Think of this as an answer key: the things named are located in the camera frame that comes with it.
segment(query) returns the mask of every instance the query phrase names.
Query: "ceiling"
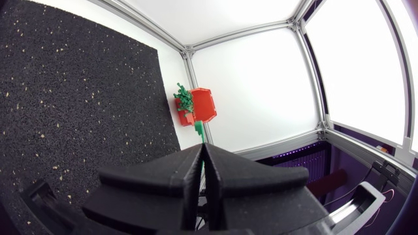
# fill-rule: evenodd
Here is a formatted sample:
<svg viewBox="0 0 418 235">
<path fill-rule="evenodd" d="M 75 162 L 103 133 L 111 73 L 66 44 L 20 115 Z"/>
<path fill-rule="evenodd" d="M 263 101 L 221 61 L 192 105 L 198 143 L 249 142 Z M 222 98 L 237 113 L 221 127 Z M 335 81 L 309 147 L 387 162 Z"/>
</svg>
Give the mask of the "ceiling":
<svg viewBox="0 0 418 235">
<path fill-rule="evenodd" d="M 301 0 L 125 0 L 182 44 L 287 20 Z"/>
</svg>

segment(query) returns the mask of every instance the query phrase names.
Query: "black bracket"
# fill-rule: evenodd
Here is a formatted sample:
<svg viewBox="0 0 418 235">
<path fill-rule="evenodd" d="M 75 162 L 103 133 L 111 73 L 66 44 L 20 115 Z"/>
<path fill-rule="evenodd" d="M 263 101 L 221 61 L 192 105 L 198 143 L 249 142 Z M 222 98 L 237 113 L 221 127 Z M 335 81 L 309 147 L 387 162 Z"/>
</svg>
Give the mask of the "black bracket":
<svg viewBox="0 0 418 235">
<path fill-rule="evenodd" d="M 398 185 L 400 174 L 399 168 L 390 164 L 388 161 L 384 161 L 383 164 L 374 161 L 372 167 L 380 173 L 378 182 L 376 184 L 376 189 L 382 192 L 388 181 L 393 183 L 395 186 Z"/>
</svg>

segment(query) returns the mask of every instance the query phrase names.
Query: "aluminum frame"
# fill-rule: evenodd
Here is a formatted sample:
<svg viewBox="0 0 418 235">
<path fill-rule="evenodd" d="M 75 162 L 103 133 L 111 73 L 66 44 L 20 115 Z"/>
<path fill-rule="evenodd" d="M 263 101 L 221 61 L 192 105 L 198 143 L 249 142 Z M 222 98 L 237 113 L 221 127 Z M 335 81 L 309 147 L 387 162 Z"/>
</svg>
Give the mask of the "aluminum frame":
<svg viewBox="0 0 418 235">
<path fill-rule="evenodd" d="M 234 153 L 253 161 L 279 155 L 318 142 L 318 130 L 308 131 L 284 140 L 235 151 Z"/>
<path fill-rule="evenodd" d="M 229 40 L 239 39 L 241 37 L 245 37 L 248 35 L 253 35 L 256 33 L 262 33 L 265 31 L 282 29 L 282 28 L 289 28 L 295 32 L 297 37 L 298 43 L 300 45 L 300 49 L 302 54 L 305 58 L 306 65 L 308 66 L 308 70 L 310 72 L 310 77 L 312 81 L 313 93 L 315 94 L 316 104 L 317 104 L 317 111 L 319 116 L 319 125 L 317 126 L 316 130 L 300 134 L 298 136 L 294 136 L 291 138 L 287 138 L 285 140 L 280 140 L 279 142 L 274 142 L 270 144 L 266 144 L 263 146 L 258 146 L 256 148 L 245 149 L 242 151 L 237 151 L 236 153 L 253 160 L 262 159 L 264 157 L 271 157 L 272 155 L 277 155 L 280 153 L 284 153 L 286 151 L 299 148 L 318 140 L 326 140 L 327 142 L 335 145 L 337 148 L 342 149 L 343 151 L 348 152 L 351 156 L 356 158 L 362 164 L 366 166 L 371 166 L 372 161 L 379 161 L 383 162 L 384 160 L 389 161 L 390 163 L 394 164 L 395 166 L 399 167 L 401 170 L 401 177 L 400 183 L 398 188 L 404 194 L 408 194 L 412 182 L 414 181 L 417 171 L 412 169 L 410 166 L 406 166 L 397 159 L 393 159 L 392 157 L 386 155 L 378 151 L 373 146 L 369 146 L 357 139 L 352 137 L 346 136 L 342 133 L 335 131 L 332 128 L 332 123 L 328 122 L 329 115 L 324 111 L 324 98 L 325 91 L 321 89 L 319 85 L 319 76 L 320 73 L 315 68 L 314 64 L 314 57 L 315 55 L 312 54 L 308 48 L 307 42 L 303 37 L 306 34 L 304 30 L 304 16 L 307 11 L 312 7 L 312 5 L 316 2 L 314 0 L 302 0 L 300 5 L 295 11 L 295 14 L 290 17 L 287 21 L 280 21 L 280 22 L 273 22 L 273 23 L 266 23 L 263 25 L 258 25 L 254 27 L 249 27 L 246 29 L 241 29 L 238 31 L 234 31 L 231 33 L 227 33 L 224 35 L 220 35 L 218 37 L 214 37 L 208 40 L 204 40 L 202 42 L 198 42 L 192 45 L 183 45 L 178 40 L 176 40 L 172 35 L 167 33 L 164 29 L 159 27 L 155 22 L 147 18 L 141 12 L 137 11 L 131 5 L 127 4 L 124 0 L 90 0 L 93 3 L 96 3 L 114 13 L 122 18 L 128 20 L 129 22 L 139 26 L 141 29 L 149 32 L 151 35 L 155 36 L 157 39 L 163 41 L 176 51 L 180 53 L 184 60 L 185 69 L 187 72 L 187 76 L 189 78 L 190 87 L 192 89 L 198 87 L 197 79 L 195 76 L 195 72 L 193 69 L 193 62 L 192 57 L 193 54 L 201 49 L 207 48 L 209 46 L 213 46 L 222 42 L 227 42 Z M 408 127 L 405 128 L 406 130 L 406 141 L 404 141 L 403 146 L 398 146 L 399 148 L 405 148 L 406 152 L 411 152 L 411 138 L 412 138 L 412 129 L 414 126 L 413 118 L 414 118 L 414 94 L 413 94 L 413 83 L 411 79 L 411 72 L 410 72 L 410 65 L 408 64 L 408 55 L 406 54 L 404 42 L 402 39 L 402 35 L 400 34 L 396 21 L 391 16 L 390 8 L 387 6 L 385 0 L 376 0 L 378 3 L 381 4 L 383 13 L 386 15 L 388 21 L 390 22 L 389 27 L 394 33 L 395 43 L 400 52 L 400 58 L 402 59 L 402 63 L 404 65 L 404 72 L 405 76 L 405 91 L 407 94 L 406 101 L 408 107 L 408 114 L 406 115 L 406 119 L 408 122 L 411 123 Z M 316 7 L 311 14 L 311 17 L 315 14 L 315 12 L 319 9 Z M 209 125 L 204 125 L 205 135 L 207 142 L 213 144 L 212 136 L 210 134 Z"/>
</svg>

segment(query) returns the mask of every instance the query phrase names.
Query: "white enclosure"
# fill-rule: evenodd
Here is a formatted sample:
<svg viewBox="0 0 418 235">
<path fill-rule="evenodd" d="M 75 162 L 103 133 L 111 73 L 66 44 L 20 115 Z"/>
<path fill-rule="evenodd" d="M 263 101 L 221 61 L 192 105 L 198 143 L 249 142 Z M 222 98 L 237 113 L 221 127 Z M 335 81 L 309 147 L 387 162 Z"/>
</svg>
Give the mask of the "white enclosure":
<svg viewBox="0 0 418 235">
<path fill-rule="evenodd" d="M 301 0 L 126 0 L 182 44 L 289 19 Z"/>
<path fill-rule="evenodd" d="M 211 89 L 217 116 L 206 141 L 243 157 L 326 140 L 415 177 L 418 37 L 401 1 L 34 1 L 157 49 L 182 149 L 201 139 L 179 124 L 177 82 Z M 395 159 L 333 124 L 392 145 Z"/>
<path fill-rule="evenodd" d="M 290 29 L 205 48 L 193 65 L 199 85 L 212 90 L 218 115 L 209 127 L 221 148 L 254 148 L 318 124 L 308 70 Z"/>
</svg>

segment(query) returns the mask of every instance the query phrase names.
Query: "rubber mat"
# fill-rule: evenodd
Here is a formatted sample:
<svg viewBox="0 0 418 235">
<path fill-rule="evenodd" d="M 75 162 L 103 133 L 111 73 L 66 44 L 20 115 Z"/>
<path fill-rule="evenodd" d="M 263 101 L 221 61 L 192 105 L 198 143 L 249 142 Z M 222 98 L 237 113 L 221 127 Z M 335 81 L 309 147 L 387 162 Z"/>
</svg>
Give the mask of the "rubber mat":
<svg viewBox="0 0 418 235">
<path fill-rule="evenodd" d="M 19 195 L 37 179 L 82 213 L 98 168 L 180 150 L 157 50 L 29 1 L 0 14 L 0 199 L 20 232 L 46 232 Z"/>
</svg>

